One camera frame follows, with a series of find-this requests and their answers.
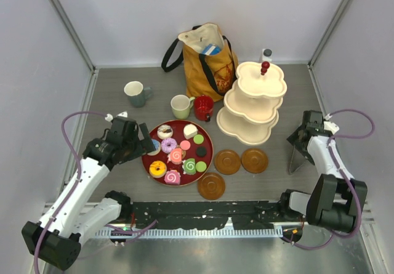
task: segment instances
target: mug handle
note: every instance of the mug handle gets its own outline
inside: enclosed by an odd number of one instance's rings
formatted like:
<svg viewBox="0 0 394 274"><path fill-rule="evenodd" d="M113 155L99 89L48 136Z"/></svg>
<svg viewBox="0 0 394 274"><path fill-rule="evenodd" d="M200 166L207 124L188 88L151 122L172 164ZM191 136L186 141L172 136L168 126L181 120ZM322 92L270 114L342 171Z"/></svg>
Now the mug handle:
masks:
<svg viewBox="0 0 394 274"><path fill-rule="evenodd" d="M145 93L145 98L146 99L150 99L153 95L153 90L150 86L144 87L143 91Z"/></svg>
<svg viewBox="0 0 394 274"><path fill-rule="evenodd" d="M189 101L190 101L190 108L193 108L193 106L195 105L195 103L194 103L195 99L196 99L195 97L189 98Z"/></svg>

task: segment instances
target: mug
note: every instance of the mug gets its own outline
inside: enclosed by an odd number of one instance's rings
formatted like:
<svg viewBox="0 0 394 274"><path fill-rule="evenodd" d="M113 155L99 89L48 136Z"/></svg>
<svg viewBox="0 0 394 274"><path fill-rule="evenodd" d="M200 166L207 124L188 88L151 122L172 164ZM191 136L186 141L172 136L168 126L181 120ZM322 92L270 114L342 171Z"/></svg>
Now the mug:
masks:
<svg viewBox="0 0 394 274"><path fill-rule="evenodd" d="M188 98L186 95L179 94L172 98L171 108L177 119L186 119L189 117L190 109L193 106L195 97Z"/></svg>
<svg viewBox="0 0 394 274"><path fill-rule="evenodd" d="M140 81L131 81L124 86L124 93L127 95L130 103L136 108L141 108L152 95L152 88L143 87Z"/></svg>
<svg viewBox="0 0 394 274"><path fill-rule="evenodd" d="M214 114L214 100L202 95L195 100L195 115L198 120L209 122Z"/></svg>

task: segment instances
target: red mug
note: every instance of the red mug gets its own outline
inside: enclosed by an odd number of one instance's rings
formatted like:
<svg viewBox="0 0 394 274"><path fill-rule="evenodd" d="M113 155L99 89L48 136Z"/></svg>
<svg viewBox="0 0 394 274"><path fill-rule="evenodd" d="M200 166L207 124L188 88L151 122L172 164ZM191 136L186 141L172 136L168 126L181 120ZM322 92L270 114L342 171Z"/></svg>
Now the red mug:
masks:
<svg viewBox="0 0 394 274"><path fill-rule="evenodd" d="M194 108L198 120L209 122L214 114L214 100L207 95L202 95L195 99Z"/></svg>

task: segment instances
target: green mug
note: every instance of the green mug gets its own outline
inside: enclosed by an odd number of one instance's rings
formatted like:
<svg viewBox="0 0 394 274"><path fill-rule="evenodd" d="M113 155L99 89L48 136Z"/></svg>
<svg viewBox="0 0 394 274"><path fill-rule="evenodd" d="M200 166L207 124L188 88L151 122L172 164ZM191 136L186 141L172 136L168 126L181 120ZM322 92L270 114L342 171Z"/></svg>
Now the green mug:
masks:
<svg viewBox="0 0 394 274"><path fill-rule="evenodd" d="M186 119L189 117L190 109L193 106L195 97L188 98L186 95L179 94L172 98L171 108L177 119Z"/></svg>

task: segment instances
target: purple donut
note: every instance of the purple donut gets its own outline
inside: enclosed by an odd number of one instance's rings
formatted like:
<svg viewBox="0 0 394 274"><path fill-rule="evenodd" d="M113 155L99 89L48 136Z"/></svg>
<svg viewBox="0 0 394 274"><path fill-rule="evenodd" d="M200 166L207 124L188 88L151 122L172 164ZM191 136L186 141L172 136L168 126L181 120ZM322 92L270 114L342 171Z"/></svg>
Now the purple donut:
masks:
<svg viewBox="0 0 394 274"><path fill-rule="evenodd" d="M164 139L161 142L161 150L166 154L169 154L173 149L177 147L177 145L177 141L174 140L172 137L169 137L168 139Z"/></svg>

